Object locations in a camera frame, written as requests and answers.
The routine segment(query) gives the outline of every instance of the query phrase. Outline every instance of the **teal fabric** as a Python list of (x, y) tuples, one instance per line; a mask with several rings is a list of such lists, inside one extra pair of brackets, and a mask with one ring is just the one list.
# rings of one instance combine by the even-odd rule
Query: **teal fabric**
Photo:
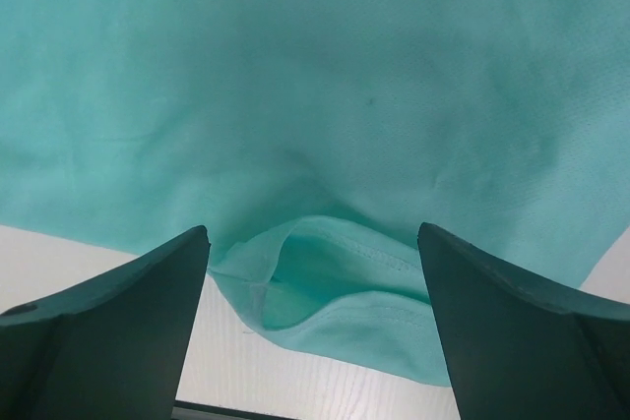
[(0, 0), (0, 222), (446, 385), (417, 228), (577, 286), (630, 223), (630, 0)]

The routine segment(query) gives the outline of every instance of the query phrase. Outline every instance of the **mint green cloth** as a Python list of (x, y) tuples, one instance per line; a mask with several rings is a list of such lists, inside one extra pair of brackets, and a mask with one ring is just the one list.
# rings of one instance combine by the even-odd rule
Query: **mint green cloth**
[(446, 385), (417, 228), (579, 285), (630, 223), (629, 100), (630, 0), (0, 0), (0, 222), (205, 224), (254, 330)]

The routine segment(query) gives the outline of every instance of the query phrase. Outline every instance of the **white table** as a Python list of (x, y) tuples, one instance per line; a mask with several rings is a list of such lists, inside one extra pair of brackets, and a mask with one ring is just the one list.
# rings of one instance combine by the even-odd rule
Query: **white table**
[[(132, 255), (0, 226), (0, 312)], [(630, 303), (630, 230), (583, 289)], [(300, 420), (456, 420), (449, 389), (278, 348), (244, 326), (206, 277), (177, 398)]]

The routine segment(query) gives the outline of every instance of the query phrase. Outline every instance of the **white surface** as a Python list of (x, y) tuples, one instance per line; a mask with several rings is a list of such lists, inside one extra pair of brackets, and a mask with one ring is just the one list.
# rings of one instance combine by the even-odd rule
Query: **white surface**
[[(0, 226), (0, 312), (133, 259)], [(630, 231), (583, 289), (630, 303)], [(457, 420), (451, 390), (283, 350), (241, 324), (207, 277), (177, 397), (300, 420)]]

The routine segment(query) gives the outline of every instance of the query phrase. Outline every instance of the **green t-shirt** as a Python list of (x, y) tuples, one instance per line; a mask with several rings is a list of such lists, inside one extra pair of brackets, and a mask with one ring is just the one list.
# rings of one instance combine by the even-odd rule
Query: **green t-shirt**
[(205, 224), (254, 330), (445, 385), (417, 228), (579, 285), (630, 223), (629, 100), (630, 0), (0, 0), (0, 222)]

